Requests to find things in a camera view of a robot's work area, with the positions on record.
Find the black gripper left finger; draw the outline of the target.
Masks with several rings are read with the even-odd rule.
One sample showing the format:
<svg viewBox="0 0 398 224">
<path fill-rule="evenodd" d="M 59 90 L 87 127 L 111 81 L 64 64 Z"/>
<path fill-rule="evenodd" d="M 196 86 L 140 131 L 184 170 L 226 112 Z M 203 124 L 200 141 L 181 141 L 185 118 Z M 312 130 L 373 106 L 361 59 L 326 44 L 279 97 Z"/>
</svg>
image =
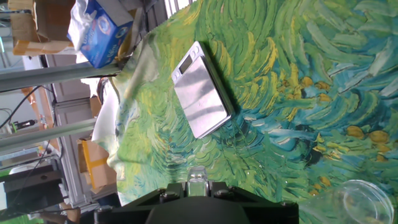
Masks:
<svg viewBox="0 0 398 224">
<path fill-rule="evenodd" d="M 186 197 L 185 187 L 186 182 L 168 184 L 166 188 L 155 189 L 123 207 L 102 206 L 95 210 L 95 224 L 145 224 L 156 207 Z"/>
</svg>

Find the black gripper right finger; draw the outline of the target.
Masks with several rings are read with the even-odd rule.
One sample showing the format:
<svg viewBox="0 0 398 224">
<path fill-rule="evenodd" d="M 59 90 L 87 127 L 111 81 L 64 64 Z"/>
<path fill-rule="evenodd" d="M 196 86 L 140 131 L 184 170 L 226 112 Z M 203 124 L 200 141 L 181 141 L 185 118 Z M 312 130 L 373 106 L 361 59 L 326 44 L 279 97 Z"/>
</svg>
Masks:
<svg viewBox="0 0 398 224">
<path fill-rule="evenodd" d="M 299 205 L 296 202 L 271 202 L 237 186 L 209 181 L 210 197 L 239 205 L 250 223 L 299 224 Z"/>
</svg>

